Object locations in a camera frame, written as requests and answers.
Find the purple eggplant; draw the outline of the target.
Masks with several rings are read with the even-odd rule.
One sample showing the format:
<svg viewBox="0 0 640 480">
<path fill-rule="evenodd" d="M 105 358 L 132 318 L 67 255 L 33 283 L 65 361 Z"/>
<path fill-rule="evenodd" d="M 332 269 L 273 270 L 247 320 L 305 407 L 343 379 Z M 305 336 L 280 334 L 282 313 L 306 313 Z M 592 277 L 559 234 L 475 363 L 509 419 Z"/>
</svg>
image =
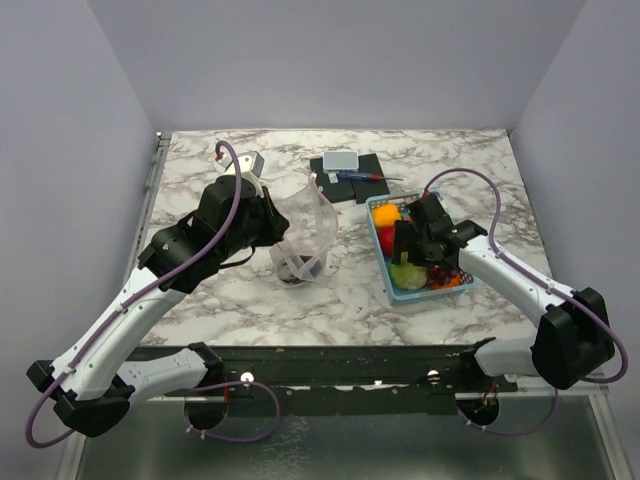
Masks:
<svg viewBox="0 0 640 480">
<path fill-rule="evenodd" d="M 275 266 L 278 279 L 286 285 L 301 285 L 317 281 L 324 271 L 324 264 L 309 255 L 292 255 L 280 259 Z"/>
</svg>

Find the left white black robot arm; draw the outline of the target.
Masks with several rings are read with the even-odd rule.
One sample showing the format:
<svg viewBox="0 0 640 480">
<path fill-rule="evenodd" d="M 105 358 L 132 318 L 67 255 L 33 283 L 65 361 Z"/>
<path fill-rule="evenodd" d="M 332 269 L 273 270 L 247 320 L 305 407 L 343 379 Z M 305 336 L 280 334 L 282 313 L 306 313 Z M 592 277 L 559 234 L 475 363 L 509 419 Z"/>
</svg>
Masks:
<svg viewBox="0 0 640 480">
<path fill-rule="evenodd" d="M 66 427 L 90 438 L 148 399 L 180 390 L 214 392 L 226 379 L 224 362 L 202 342 L 155 360 L 129 357 L 201 282 L 234 266 L 234 254 L 271 247 L 288 227 L 267 187 L 219 177 L 205 188 L 196 210 L 152 237 L 116 298 L 81 339 L 54 360 L 35 361 L 28 379 L 43 399 L 53 400 Z"/>
</svg>

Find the clear pink zip top bag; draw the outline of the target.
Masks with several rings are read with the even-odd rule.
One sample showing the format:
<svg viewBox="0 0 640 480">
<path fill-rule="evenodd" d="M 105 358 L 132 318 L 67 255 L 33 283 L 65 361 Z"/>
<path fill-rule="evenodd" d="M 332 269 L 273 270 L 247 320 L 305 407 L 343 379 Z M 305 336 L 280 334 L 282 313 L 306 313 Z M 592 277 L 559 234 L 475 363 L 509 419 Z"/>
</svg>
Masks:
<svg viewBox="0 0 640 480">
<path fill-rule="evenodd" d="M 284 240 L 273 246 L 270 257 L 276 263 L 292 255 L 309 255 L 319 259 L 327 266 L 330 247 L 338 233 L 338 216 L 333 205 L 321 193 L 315 183 L 316 175 L 309 176 L 307 185 L 276 203 L 279 212 L 289 221 L 290 227 L 284 234 Z"/>
</svg>

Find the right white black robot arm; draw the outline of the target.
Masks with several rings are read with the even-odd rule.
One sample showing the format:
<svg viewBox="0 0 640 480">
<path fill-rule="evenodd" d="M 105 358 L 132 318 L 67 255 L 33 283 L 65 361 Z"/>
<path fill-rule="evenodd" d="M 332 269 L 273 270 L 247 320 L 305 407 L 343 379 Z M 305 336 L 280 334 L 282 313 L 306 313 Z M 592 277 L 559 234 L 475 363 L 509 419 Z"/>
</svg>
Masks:
<svg viewBox="0 0 640 480">
<path fill-rule="evenodd" d="M 567 390 L 614 355 L 605 330 L 603 297 L 574 290 L 532 270 L 508 254 L 471 220 L 454 223 L 434 193 L 405 204 L 395 224 L 393 262 L 407 259 L 428 269 L 460 270 L 483 281 L 534 325 L 530 338 L 483 340 L 459 367 L 461 383 L 481 391 L 502 375 L 537 376 Z"/>
</svg>

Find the blue plastic basket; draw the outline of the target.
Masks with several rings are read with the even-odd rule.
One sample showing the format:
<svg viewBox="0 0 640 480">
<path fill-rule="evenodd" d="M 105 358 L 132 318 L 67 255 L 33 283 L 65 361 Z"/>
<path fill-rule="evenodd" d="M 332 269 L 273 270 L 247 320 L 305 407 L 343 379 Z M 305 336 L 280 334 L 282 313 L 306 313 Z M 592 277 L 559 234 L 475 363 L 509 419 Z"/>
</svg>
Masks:
<svg viewBox="0 0 640 480">
<path fill-rule="evenodd" d="M 436 298 L 444 298 L 445 296 L 462 294 L 470 289 L 476 287 L 478 282 L 476 279 L 467 272 L 460 272 L 460 281 L 458 285 L 453 285 L 441 289 L 430 289 L 425 285 L 421 289 L 406 290 L 398 287 L 390 275 L 390 259 L 387 258 L 381 249 L 378 235 L 373 221 L 373 210 L 381 207 L 385 204 L 394 204 L 403 218 L 408 217 L 408 209 L 406 205 L 412 201 L 418 200 L 422 195 L 422 191 L 415 191 L 411 193 L 404 193 L 400 195 L 379 195 L 373 196 L 366 200 L 366 213 L 367 213 L 367 225 L 369 228 L 370 236 L 373 242 L 373 249 L 377 264 L 380 268 L 382 281 L 384 284 L 384 291 L 388 297 L 389 303 L 392 307 L 415 304 L 428 300 L 435 300 Z"/>
</svg>

